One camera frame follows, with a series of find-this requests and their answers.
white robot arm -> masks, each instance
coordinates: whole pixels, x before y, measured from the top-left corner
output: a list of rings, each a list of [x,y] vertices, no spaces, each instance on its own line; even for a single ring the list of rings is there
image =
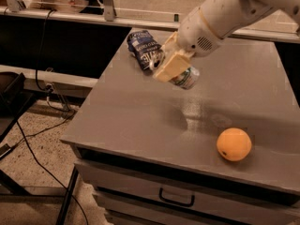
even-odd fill
[[[154,78],[166,82],[190,67],[189,58],[206,56],[235,30],[278,9],[300,23],[300,0],[206,0],[195,7],[163,45],[165,59]]]

gray table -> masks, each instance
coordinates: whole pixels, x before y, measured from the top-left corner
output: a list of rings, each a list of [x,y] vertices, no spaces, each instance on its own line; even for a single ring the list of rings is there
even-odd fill
[[[159,43],[170,33],[151,31]],[[123,43],[61,140],[95,151],[300,195],[300,109],[272,42],[228,38],[188,91],[144,74]],[[216,149],[225,128],[254,145],[240,162]]]

speckled floor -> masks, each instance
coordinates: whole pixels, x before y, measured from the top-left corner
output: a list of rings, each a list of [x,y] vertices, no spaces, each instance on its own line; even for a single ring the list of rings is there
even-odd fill
[[[64,121],[62,113],[50,108],[43,100],[38,100],[20,119],[20,125],[26,135],[34,134],[44,128],[52,127]],[[65,186],[73,169],[75,156],[68,145],[59,141],[69,121],[60,127],[45,131],[28,141],[38,161],[53,173]],[[14,145],[22,138],[18,127],[14,127],[1,142]],[[0,160],[0,169],[24,187],[60,187],[34,161],[25,142],[12,153]],[[82,205],[90,225],[108,225],[103,216],[104,209],[97,206],[92,197],[92,187],[85,184],[79,176],[73,195]],[[0,224],[27,225],[56,223],[62,199],[24,198],[0,196]],[[72,200],[65,224],[85,224],[79,206]]]

